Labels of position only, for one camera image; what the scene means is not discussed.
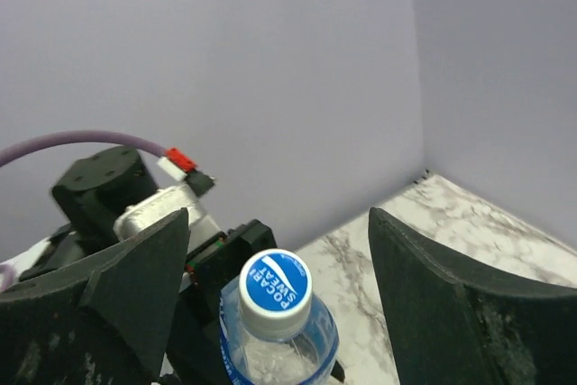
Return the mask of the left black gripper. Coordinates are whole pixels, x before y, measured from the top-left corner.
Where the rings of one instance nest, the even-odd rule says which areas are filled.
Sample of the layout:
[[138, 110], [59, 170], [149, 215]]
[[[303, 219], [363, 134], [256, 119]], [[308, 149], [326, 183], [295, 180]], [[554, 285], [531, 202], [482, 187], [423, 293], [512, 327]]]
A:
[[162, 384], [343, 383], [333, 315], [307, 264], [252, 220], [186, 260]]

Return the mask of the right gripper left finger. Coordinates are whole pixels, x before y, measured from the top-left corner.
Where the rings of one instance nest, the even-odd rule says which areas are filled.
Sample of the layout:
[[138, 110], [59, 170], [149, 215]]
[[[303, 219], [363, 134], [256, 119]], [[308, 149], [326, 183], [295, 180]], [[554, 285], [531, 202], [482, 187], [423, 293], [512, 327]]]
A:
[[3, 384], [150, 384], [160, 376], [188, 213], [1, 294]]

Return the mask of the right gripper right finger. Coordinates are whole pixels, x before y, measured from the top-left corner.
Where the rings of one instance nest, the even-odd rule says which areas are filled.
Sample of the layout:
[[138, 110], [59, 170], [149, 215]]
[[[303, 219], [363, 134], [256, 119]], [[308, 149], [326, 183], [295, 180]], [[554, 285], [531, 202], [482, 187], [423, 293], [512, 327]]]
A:
[[576, 290], [493, 268], [383, 209], [368, 237], [403, 384], [574, 384]]

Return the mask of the blue white bottle cap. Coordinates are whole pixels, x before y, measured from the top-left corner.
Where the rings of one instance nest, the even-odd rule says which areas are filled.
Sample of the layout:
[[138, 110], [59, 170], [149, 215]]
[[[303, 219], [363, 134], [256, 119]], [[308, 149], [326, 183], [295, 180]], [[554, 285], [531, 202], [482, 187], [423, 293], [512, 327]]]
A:
[[245, 328], [261, 340], [288, 340], [304, 329], [312, 305], [312, 277], [295, 253], [274, 248], [255, 253], [238, 281]]

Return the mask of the blue label clear bottle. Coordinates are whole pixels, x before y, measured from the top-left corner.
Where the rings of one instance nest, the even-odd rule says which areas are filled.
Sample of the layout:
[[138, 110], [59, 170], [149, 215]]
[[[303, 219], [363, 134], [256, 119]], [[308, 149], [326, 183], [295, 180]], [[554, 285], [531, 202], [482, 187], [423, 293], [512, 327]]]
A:
[[255, 253], [220, 292], [220, 349], [233, 384], [325, 384], [339, 334], [313, 291], [306, 263], [272, 248]]

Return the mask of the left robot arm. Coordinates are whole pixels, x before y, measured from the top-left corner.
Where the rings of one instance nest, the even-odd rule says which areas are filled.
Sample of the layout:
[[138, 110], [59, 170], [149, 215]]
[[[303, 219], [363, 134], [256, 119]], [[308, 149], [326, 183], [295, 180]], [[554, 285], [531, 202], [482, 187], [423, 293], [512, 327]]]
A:
[[223, 366], [217, 361], [215, 302], [217, 291], [235, 277], [251, 254], [275, 246], [271, 229], [251, 220], [228, 232], [217, 227], [199, 199], [214, 181], [175, 148], [163, 163], [183, 178], [175, 197], [162, 195], [134, 147], [119, 146], [76, 161], [52, 188], [51, 194], [70, 226], [56, 232], [51, 247], [24, 273], [42, 275], [117, 243], [114, 225], [145, 226], [167, 212], [186, 207], [190, 243], [180, 295], [159, 382], [216, 384]]

